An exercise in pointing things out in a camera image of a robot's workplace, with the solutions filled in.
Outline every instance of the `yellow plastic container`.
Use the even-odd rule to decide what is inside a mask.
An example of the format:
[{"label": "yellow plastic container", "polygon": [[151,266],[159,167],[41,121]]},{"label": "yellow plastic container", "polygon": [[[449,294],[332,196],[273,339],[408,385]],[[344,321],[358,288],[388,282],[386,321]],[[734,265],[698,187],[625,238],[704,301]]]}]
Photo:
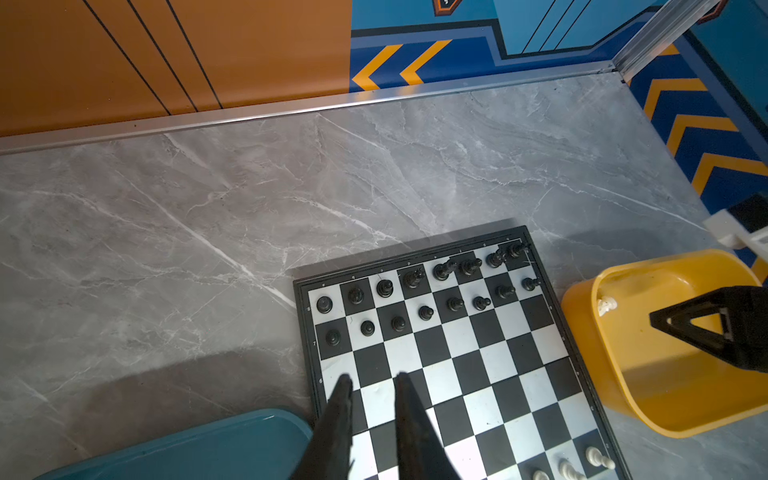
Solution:
[{"label": "yellow plastic container", "polygon": [[[738,369],[650,326],[648,314],[722,286],[759,286],[730,253],[630,263],[573,285],[563,311],[601,401],[682,439],[768,410],[768,374]],[[615,310],[598,315],[598,300]],[[720,317],[694,322],[722,333]]]}]

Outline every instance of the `black pawn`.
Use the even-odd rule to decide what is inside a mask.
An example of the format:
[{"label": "black pawn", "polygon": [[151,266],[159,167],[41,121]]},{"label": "black pawn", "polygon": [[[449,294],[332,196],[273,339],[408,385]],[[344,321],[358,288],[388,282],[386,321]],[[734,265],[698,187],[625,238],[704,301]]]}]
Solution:
[{"label": "black pawn", "polygon": [[341,333],[339,333],[339,330],[329,330],[326,334],[326,342],[331,346],[339,345],[339,342],[341,342]]},{"label": "black pawn", "polygon": [[333,301],[329,296],[321,296],[317,299],[317,311],[320,313],[328,313],[333,308]]},{"label": "black pawn", "polygon": [[401,316],[396,316],[392,319],[392,329],[396,332],[402,332],[406,329],[406,319]]},{"label": "black pawn", "polygon": [[435,275],[437,280],[447,280],[449,275],[456,270],[457,266],[458,264],[456,263],[456,260],[448,260],[445,263],[438,263],[432,270],[432,274]]},{"label": "black pawn", "polygon": [[366,320],[362,323],[360,326],[360,332],[365,336],[371,336],[376,331],[376,327],[373,325],[373,322],[370,320]]},{"label": "black pawn", "polygon": [[515,295],[515,288],[512,285],[499,285],[496,287],[496,295],[501,298],[509,298]]},{"label": "black pawn", "polygon": [[478,268],[482,265],[482,260],[475,258],[474,260],[464,260],[458,269],[461,270],[466,276],[472,276],[478,271]]},{"label": "black pawn", "polygon": [[422,305],[422,308],[419,309],[419,318],[422,320],[429,320],[434,314],[435,310],[429,308],[426,305]]},{"label": "black pawn", "polygon": [[381,280],[376,284],[376,292],[383,297],[387,297],[392,295],[392,292],[395,291],[395,286],[392,285],[391,280]]},{"label": "black pawn", "polygon": [[412,272],[406,273],[406,275],[402,278],[402,281],[408,288],[416,288],[422,282],[423,278],[424,270],[419,268],[417,270],[413,270]]},{"label": "black pawn", "polygon": [[527,291],[532,292],[536,289],[537,286],[541,285],[541,279],[540,278],[524,278],[522,281],[523,288],[525,288]]},{"label": "black pawn", "polygon": [[483,298],[481,296],[476,296],[475,299],[472,301],[472,305],[474,305],[477,310],[485,310],[485,308],[490,304],[491,304],[491,299]]},{"label": "black pawn", "polygon": [[488,255],[485,261],[488,262],[488,265],[492,266],[493,268],[499,268],[504,264],[505,258],[507,258],[507,253],[502,249],[498,249],[494,253]]},{"label": "black pawn", "polygon": [[359,305],[366,298],[365,293],[358,287],[353,287],[346,296],[352,305]]},{"label": "black pawn", "polygon": [[515,243],[514,245],[510,245],[507,249],[507,255],[509,255],[512,258],[517,258],[520,256],[521,253],[527,252],[528,249],[530,249],[531,246],[527,243]]},{"label": "black pawn", "polygon": [[448,299],[448,308],[453,310],[454,312],[458,312],[462,308],[464,308],[464,300],[460,298],[456,298],[455,296],[452,296]]}]

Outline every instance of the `marble countertop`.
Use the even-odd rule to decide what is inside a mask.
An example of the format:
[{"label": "marble countertop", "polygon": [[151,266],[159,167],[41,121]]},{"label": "marble countertop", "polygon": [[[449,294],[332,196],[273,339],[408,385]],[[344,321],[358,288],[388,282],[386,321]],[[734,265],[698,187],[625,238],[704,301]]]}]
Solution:
[{"label": "marble countertop", "polygon": [[[303,268],[525,224],[558,295],[712,247],[616,74],[0,157],[0,475],[263,407],[310,414]],[[673,440],[611,414],[642,478],[758,478],[768,417]]]}]

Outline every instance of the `black chessboard frame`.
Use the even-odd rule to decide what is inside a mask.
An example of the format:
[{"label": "black chessboard frame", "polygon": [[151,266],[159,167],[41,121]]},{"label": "black chessboard frame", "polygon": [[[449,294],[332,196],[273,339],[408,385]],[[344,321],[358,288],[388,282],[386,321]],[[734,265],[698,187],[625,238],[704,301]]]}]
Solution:
[{"label": "black chessboard frame", "polygon": [[598,399],[597,391],[594,388],[589,372],[587,371],[584,360],[578,351],[576,341],[568,327],[568,322],[565,320],[565,316],[560,308],[560,303],[554,294],[552,285],[549,281],[549,277],[543,268],[541,258],[538,255],[536,247],[533,243],[528,228],[526,226],[520,226],[511,228],[508,230],[502,230],[496,233],[487,233],[477,237],[472,237],[467,240],[460,240],[446,245],[438,247],[430,247],[416,252],[404,253],[395,257],[390,257],[384,260],[377,260],[363,265],[353,266],[341,270],[336,270],[330,273],[323,273],[320,275],[308,277],[301,280],[295,280],[293,282],[294,293],[296,295],[296,310],[299,315],[300,331],[302,336],[304,359],[306,361],[306,368],[308,372],[308,380],[310,384],[310,391],[312,395],[314,414],[316,422],[324,410],[326,401],[326,386],[323,385],[323,375],[320,368],[319,353],[316,345],[316,334],[313,320],[311,317],[311,303],[308,292],[310,290],[317,289],[321,286],[336,285],[339,283],[349,282],[355,279],[362,279],[368,276],[376,275],[381,272],[389,270],[400,270],[408,268],[411,265],[419,265],[435,258],[453,257],[465,252],[471,252],[478,248],[485,247],[486,245],[493,244],[510,244],[516,242],[527,242],[531,248],[528,253],[529,259],[532,257],[533,261],[529,262],[536,272],[536,277],[541,278],[544,282],[541,285],[542,294],[547,300],[548,305],[557,325],[559,331],[564,333],[563,338],[565,348],[568,351],[568,355],[571,358],[576,375],[580,377],[581,386],[584,389],[584,394],[587,398],[589,406],[592,408],[596,415],[596,422],[601,436],[605,441],[605,446],[610,449],[609,456],[616,462],[616,473],[621,480],[632,480],[632,476],[629,472],[627,464],[624,460],[624,456],[621,454],[618,442],[610,427],[608,418],[605,415],[600,400]]}]

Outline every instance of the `white chess piece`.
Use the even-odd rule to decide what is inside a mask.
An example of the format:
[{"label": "white chess piece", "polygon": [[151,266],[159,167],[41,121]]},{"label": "white chess piece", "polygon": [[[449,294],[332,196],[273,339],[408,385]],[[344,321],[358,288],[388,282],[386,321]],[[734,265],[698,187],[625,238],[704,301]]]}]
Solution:
[{"label": "white chess piece", "polygon": [[563,475],[565,480],[587,480],[587,476],[583,473],[577,472],[576,468],[568,460],[560,462],[560,475]]},{"label": "white chess piece", "polygon": [[616,462],[603,455],[602,452],[595,447],[587,448],[587,461],[596,467],[604,466],[610,470],[616,469]]}]

